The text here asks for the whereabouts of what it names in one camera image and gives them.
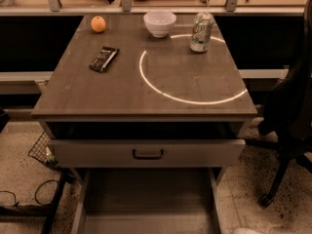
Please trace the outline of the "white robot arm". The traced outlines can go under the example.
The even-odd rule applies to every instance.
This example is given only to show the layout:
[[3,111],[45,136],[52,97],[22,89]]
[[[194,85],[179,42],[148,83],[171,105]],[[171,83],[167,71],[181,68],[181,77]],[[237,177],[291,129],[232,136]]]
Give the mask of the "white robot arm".
[[258,231],[252,230],[250,228],[240,227],[233,230],[232,234],[261,234]]

